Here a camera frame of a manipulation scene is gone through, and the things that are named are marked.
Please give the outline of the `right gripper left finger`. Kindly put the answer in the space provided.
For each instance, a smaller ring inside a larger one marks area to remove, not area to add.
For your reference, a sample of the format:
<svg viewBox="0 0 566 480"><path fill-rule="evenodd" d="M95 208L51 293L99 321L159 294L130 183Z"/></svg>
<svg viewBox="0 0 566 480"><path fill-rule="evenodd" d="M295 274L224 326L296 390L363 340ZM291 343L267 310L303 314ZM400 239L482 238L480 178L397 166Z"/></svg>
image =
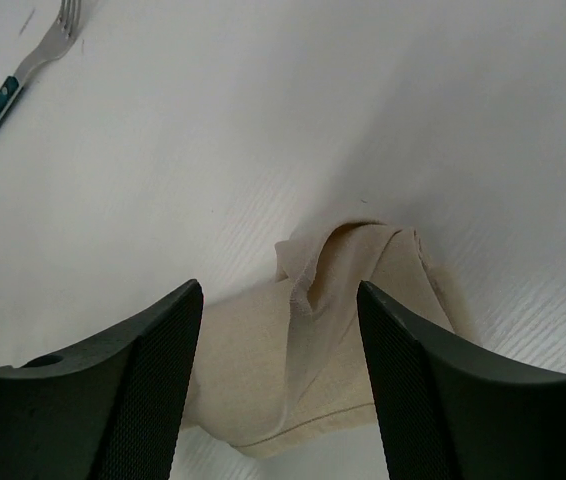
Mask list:
<svg viewBox="0 0 566 480"><path fill-rule="evenodd" d="M200 331L190 280L138 314L0 367L0 479L166 479Z"/></svg>

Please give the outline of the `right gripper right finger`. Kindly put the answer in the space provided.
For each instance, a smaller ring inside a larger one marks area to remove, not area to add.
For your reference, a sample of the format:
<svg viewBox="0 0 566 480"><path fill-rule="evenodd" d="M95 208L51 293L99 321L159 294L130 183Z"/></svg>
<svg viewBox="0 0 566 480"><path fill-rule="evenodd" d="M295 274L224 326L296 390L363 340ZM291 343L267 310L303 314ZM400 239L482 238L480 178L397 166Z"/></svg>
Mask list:
<svg viewBox="0 0 566 480"><path fill-rule="evenodd" d="M372 283L358 319L393 479L566 479L566 374L479 347Z"/></svg>

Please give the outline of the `beige cloth napkin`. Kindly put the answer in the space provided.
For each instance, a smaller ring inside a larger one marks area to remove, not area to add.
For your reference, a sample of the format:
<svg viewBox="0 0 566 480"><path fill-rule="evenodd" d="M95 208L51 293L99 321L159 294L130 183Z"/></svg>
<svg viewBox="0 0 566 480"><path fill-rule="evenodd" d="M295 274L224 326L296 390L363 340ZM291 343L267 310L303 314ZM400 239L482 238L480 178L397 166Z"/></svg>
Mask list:
<svg viewBox="0 0 566 480"><path fill-rule="evenodd" d="M265 284L204 308L183 425L269 457L373 423L356 295L369 281L464 338L465 302L416 231L351 220L276 247Z"/></svg>

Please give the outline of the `silver fork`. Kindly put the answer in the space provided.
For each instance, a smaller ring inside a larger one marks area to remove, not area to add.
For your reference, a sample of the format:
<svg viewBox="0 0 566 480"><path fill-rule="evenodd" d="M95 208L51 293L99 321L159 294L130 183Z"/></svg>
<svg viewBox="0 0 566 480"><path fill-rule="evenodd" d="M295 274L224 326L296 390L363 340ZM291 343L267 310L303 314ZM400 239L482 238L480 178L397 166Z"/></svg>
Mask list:
<svg viewBox="0 0 566 480"><path fill-rule="evenodd" d="M44 65L62 58L74 45L81 20L81 0L63 0L56 18L37 47L0 87L0 125L27 82Z"/></svg>

